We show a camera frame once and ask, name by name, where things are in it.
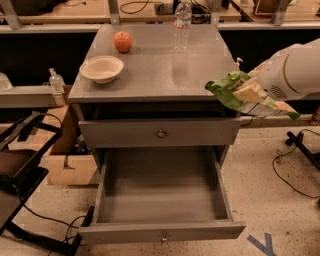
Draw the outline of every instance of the metal cabinet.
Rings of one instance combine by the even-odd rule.
[[[118,30],[135,38],[129,54],[108,41]],[[204,89],[237,66],[216,27],[191,31],[184,57],[165,24],[103,27],[88,52],[125,63],[107,85],[78,76],[69,94],[101,167],[92,223],[79,229],[88,243],[234,239],[245,228],[232,219],[220,173],[240,117]],[[181,72],[177,59],[188,60]]]

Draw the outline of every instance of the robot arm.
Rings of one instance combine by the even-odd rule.
[[[320,39],[278,51],[249,75],[256,76],[275,100],[299,100],[318,93],[320,99]]]

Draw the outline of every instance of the red apple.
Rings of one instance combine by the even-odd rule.
[[[126,53],[132,47],[131,35],[126,31],[119,31],[113,36],[113,44],[119,52]]]

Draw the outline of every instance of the cabinet top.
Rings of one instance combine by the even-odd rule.
[[[131,34],[130,52],[119,53],[113,45],[118,31]],[[212,97],[208,81],[238,70],[214,25],[192,25],[187,53],[174,52],[173,24],[103,25],[85,59],[111,55],[124,69],[108,84],[95,84],[78,74],[69,94],[71,103],[122,101],[199,100]]]

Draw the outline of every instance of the floor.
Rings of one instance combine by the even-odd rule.
[[[234,220],[245,221],[247,227],[235,240],[108,244],[90,246],[83,241],[76,255],[108,256],[319,256],[320,204],[295,192],[275,174],[272,162],[280,154],[291,151],[287,132],[297,134],[307,126],[305,120],[275,120],[261,128],[264,120],[243,121],[235,144],[229,148],[222,167],[222,178]],[[304,132],[304,143],[311,152],[320,152],[320,137]],[[295,188],[305,194],[320,196],[320,172],[299,149],[275,161],[275,168]],[[97,186],[52,186],[44,181],[28,201],[37,213],[70,223],[84,215],[95,204]],[[22,209],[15,222],[21,227],[63,240],[66,226],[40,219]],[[50,252],[18,241],[9,233],[0,237],[1,256],[37,256]]]

